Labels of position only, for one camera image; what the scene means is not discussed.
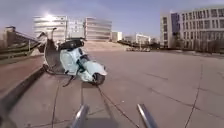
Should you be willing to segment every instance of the white scooter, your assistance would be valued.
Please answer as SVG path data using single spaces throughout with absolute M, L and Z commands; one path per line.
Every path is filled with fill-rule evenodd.
M 107 72 L 101 64 L 91 61 L 88 55 L 81 49 L 84 46 L 84 38 L 75 38 L 66 41 L 56 47 L 53 41 L 53 28 L 51 36 L 42 32 L 39 36 L 47 37 L 44 49 L 45 64 L 44 69 L 51 74 L 64 74 L 71 76 L 67 86 L 72 79 L 79 76 L 83 82 L 92 85 L 104 83 Z

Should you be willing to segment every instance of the pavement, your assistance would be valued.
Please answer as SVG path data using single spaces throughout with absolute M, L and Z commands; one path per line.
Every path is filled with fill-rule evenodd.
M 85 127 L 143 128 L 138 103 L 160 128 L 224 127 L 223 59 L 160 52 L 90 55 L 108 72 L 100 90 L 79 79 L 62 87 L 66 76 L 43 74 L 9 115 L 18 128 L 63 128 L 81 104 L 90 107 Z
M 0 65 L 0 99 L 40 68 L 43 63 L 42 56 L 22 60 L 12 62 L 12 64 Z

